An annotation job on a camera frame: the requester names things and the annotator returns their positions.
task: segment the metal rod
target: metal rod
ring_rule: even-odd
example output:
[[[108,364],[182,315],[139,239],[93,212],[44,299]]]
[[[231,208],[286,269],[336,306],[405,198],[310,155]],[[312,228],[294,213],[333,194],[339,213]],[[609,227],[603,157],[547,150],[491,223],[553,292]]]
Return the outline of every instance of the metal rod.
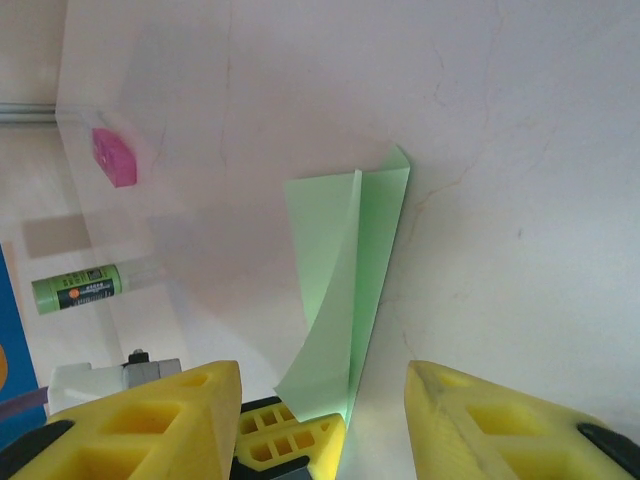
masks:
[[[14,415],[47,403],[48,388],[49,387],[42,387],[0,403],[0,422],[4,422]]]
[[[0,124],[55,123],[54,112],[50,113],[2,113]]]
[[[55,104],[0,102],[0,113],[55,113]]]

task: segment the table surface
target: table surface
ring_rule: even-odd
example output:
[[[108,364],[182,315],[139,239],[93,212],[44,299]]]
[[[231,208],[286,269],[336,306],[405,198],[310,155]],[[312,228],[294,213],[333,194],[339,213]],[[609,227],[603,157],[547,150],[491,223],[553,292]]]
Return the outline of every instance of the table surface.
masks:
[[[40,386],[56,365],[122,362],[108,305],[40,316],[31,292],[34,280],[96,262],[57,129],[0,129],[0,150],[0,243]]]
[[[58,119],[122,351],[238,359],[269,395],[306,331],[283,182],[412,178],[340,478],[411,478],[410,359],[640,438],[640,6],[613,0],[70,0]],[[89,128],[119,130],[114,189]]]

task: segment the folded paper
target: folded paper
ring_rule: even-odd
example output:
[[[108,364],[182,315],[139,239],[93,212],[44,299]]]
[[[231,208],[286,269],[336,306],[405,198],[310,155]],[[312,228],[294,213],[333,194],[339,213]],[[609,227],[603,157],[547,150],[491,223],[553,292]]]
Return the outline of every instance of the folded paper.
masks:
[[[377,172],[285,186],[309,335],[276,392],[298,421],[355,404],[409,177],[394,147]]]

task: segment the green glue stick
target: green glue stick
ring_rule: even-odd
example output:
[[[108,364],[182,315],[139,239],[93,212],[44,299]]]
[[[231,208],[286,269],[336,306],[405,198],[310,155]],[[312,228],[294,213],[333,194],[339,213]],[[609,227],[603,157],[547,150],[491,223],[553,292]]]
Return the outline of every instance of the green glue stick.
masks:
[[[103,265],[31,283],[38,313],[63,310],[155,283],[158,265],[149,258]]]

